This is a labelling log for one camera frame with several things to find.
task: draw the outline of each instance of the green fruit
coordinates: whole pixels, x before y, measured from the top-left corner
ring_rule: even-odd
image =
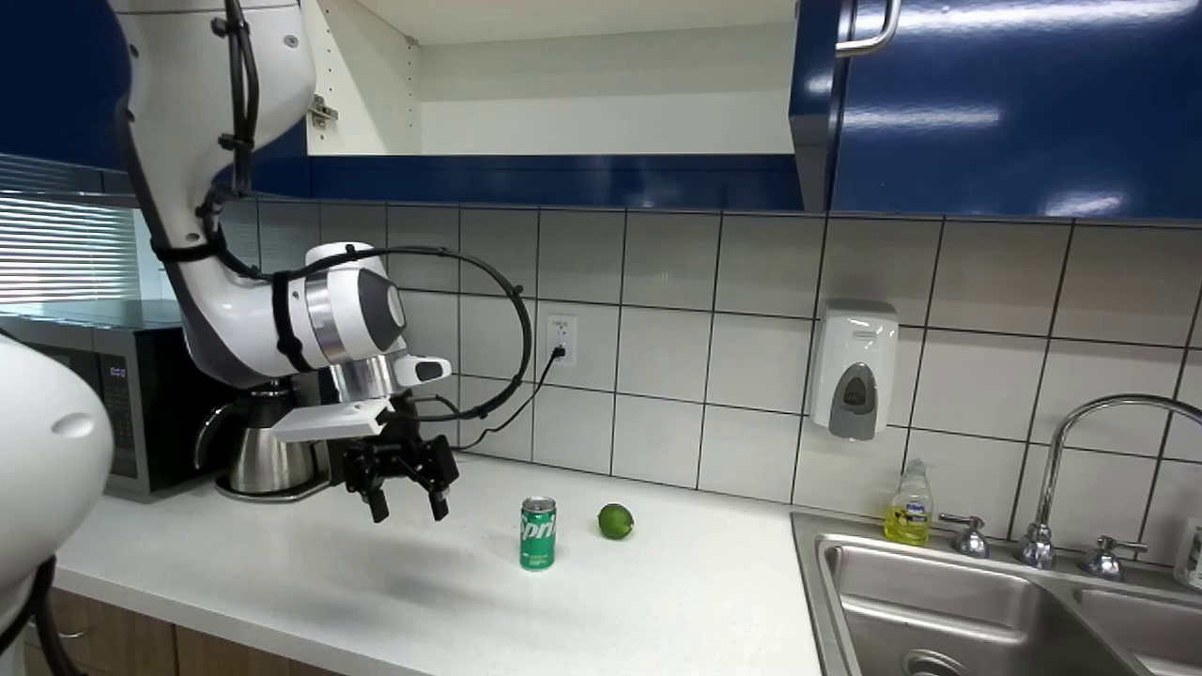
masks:
[[[635,513],[620,502],[604,502],[603,513],[598,513],[598,530],[608,538],[608,541],[626,541],[630,530],[635,530]]]

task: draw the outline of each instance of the faucet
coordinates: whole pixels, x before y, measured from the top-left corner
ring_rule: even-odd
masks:
[[[1185,414],[1185,418],[1191,418],[1196,423],[1202,423],[1202,408],[1200,408],[1200,405],[1189,405],[1189,400],[1177,400],[1177,397],[1161,397],[1161,394],[1106,394],[1106,397],[1090,397],[1090,400],[1083,400],[1077,408],[1070,408],[1070,414],[1055,423],[1055,433],[1053,433],[1053,452],[1050,452],[1050,467],[1045,467],[1042,505],[1037,505],[1037,518],[1030,520],[1026,543],[1021,543],[1021,558],[1026,558],[1026,562],[1032,562],[1032,568],[1053,568],[1053,562],[1055,562],[1055,543],[1053,543],[1053,527],[1050,527],[1050,518],[1053,518],[1055,473],[1058,473],[1058,453],[1065,453],[1066,433],[1070,433],[1090,408],[1116,405],[1116,400],[1172,408],[1172,414]]]

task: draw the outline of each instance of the stainless steel sink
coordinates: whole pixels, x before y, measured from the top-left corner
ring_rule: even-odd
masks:
[[[1083,611],[1158,676],[1202,676],[1202,604],[1158,589],[1077,589]]]
[[[1121,604],[1106,597],[1112,586],[1007,558],[907,547],[871,530],[803,513],[792,518],[792,534],[825,676],[1146,672],[1133,641],[1106,631],[1100,611]]]

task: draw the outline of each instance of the white countertop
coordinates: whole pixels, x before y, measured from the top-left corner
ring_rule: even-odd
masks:
[[[103,499],[60,589],[333,672],[819,676],[787,505],[462,458],[452,518],[391,479],[391,518],[331,488],[292,505],[196,488]],[[519,505],[561,499],[561,558],[519,568]],[[635,510],[604,541],[603,502]]]

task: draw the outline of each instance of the green can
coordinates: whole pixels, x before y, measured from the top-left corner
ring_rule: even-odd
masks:
[[[557,499],[531,494],[524,499],[524,543],[525,572],[547,572],[557,562]]]

